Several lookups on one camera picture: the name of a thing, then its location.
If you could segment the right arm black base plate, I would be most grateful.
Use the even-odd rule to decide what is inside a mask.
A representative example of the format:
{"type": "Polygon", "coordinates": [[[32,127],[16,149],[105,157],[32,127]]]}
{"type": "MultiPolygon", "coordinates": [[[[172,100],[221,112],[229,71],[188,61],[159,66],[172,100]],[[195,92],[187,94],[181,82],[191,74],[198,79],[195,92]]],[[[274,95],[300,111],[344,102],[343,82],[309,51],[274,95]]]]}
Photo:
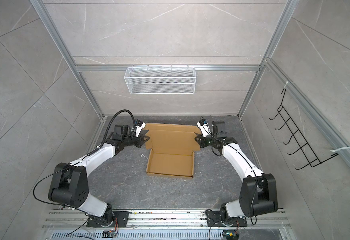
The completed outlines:
{"type": "Polygon", "coordinates": [[[204,211],[208,227],[247,227],[246,217],[226,217],[219,210],[204,211]]]}

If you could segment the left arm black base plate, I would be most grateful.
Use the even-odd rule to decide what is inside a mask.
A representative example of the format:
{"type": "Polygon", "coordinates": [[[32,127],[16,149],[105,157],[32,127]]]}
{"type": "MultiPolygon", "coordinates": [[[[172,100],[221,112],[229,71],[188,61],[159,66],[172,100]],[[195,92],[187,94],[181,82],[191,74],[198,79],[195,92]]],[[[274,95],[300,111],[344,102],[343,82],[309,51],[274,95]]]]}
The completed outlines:
{"type": "Polygon", "coordinates": [[[118,224],[119,228],[125,228],[128,223],[130,212],[116,211],[106,212],[103,217],[90,216],[87,227],[94,228],[114,228],[118,224]]]}

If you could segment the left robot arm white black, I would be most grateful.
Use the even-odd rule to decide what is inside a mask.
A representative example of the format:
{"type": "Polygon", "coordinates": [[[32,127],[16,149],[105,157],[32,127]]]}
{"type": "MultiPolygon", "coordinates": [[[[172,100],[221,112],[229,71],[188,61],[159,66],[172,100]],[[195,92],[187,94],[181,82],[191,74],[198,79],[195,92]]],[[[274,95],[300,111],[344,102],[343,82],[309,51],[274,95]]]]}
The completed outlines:
{"type": "Polygon", "coordinates": [[[93,217],[104,217],[112,207],[90,194],[88,176],[125,147],[141,148],[150,139],[145,135],[148,132],[145,126],[140,120],[136,120],[133,127],[116,125],[112,135],[93,151],[68,164],[56,165],[48,199],[93,217]]]}

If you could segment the brown cardboard box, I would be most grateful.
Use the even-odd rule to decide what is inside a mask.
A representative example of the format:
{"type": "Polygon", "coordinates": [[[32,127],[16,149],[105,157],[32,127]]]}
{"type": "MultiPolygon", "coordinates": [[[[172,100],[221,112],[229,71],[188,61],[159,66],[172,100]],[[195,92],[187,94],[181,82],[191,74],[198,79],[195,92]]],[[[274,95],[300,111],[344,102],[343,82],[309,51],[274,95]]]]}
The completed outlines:
{"type": "Polygon", "coordinates": [[[148,176],[192,179],[194,154],[200,150],[195,141],[201,131],[196,126],[148,123],[145,126],[150,139],[146,173],[148,176]]]}

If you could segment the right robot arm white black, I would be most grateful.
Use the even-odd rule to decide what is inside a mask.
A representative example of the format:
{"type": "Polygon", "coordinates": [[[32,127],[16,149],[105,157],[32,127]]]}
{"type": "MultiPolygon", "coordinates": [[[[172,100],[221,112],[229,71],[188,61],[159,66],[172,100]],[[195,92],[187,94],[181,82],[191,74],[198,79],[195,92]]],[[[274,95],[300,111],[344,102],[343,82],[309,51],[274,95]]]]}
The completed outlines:
{"type": "Polygon", "coordinates": [[[251,218],[276,212],[279,209],[276,179],[272,174],[265,174],[245,155],[238,142],[228,136],[225,122],[201,118],[197,127],[201,131],[195,137],[199,146],[210,146],[215,155],[226,158],[242,181],[239,199],[222,204],[221,219],[251,218]]]}

